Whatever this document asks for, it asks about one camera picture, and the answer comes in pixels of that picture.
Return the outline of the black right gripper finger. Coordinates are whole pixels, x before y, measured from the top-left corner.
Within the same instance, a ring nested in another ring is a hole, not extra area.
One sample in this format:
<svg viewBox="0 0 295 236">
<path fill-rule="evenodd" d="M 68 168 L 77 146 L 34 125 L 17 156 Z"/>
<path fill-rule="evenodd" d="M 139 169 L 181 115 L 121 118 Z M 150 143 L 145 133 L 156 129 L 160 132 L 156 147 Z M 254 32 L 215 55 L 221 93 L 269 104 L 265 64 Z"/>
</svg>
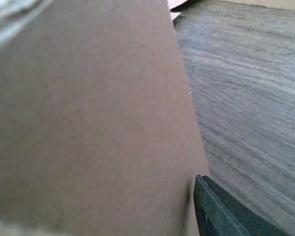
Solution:
<svg viewBox="0 0 295 236">
<path fill-rule="evenodd" d="M 197 175 L 193 200 L 201 236 L 287 236 L 208 176 Z"/>
</svg>

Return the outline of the large cardboard box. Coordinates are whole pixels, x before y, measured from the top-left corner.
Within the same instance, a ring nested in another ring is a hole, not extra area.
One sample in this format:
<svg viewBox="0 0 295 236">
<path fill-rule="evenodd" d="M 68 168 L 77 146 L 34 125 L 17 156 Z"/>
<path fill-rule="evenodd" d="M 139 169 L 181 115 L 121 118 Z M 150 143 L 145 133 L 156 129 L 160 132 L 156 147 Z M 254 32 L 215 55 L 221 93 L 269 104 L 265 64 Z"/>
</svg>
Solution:
<svg viewBox="0 0 295 236">
<path fill-rule="evenodd" d="M 0 0 L 0 236 L 196 236 L 208 164 L 165 0 Z"/>
</svg>

